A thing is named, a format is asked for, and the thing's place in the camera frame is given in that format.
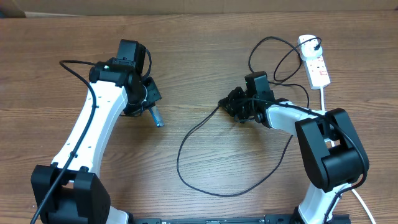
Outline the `black smartphone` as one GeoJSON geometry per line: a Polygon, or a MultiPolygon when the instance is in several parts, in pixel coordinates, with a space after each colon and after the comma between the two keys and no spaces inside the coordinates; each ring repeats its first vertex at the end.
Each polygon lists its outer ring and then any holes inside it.
{"type": "Polygon", "coordinates": [[[152,118],[154,119],[154,122],[156,124],[156,126],[158,128],[163,127],[164,124],[164,120],[162,119],[162,116],[160,114],[160,111],[157,109],[156,105],[152,106],[151,108],[149,108],[149,111],[152,115],[152,118]]]}

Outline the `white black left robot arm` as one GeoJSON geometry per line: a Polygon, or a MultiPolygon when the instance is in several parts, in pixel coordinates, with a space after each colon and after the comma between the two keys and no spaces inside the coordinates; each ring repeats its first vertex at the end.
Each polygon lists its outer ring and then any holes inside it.
{"type": "Polygon", "coordinates": [[[100,169],[119,117],[138,117],[148,110],[157,127],[164,125],[155,105],[161,94],[143,71],[150,59],[144,45],[123,39],[115,57],[89,63],[89,78],[82,80],[86,100],[66,143],[50,165],[37,165],[32,172],[37,203],[32,223],[134,223],[131,213],[111,205],[100,169]]]}

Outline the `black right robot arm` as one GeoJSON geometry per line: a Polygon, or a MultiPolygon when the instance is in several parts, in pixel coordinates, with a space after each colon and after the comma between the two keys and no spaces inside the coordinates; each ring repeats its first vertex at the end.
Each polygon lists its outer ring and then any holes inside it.
{"type": "Polygon", "coordinates": [[[271,215],[269,220],[349,223],[349,216],[333,217],[333,210],[345,192],[364,184],[369,159],[347,112],[341,108],[311,110],[285,98],[277,99],[266,72],[246,75],[245,83],[245,89],[236,87],[218,102],[219,106],[237,122],[253,119],[295,136],[310,180],[306,196],[293,214],[271,215]]]}

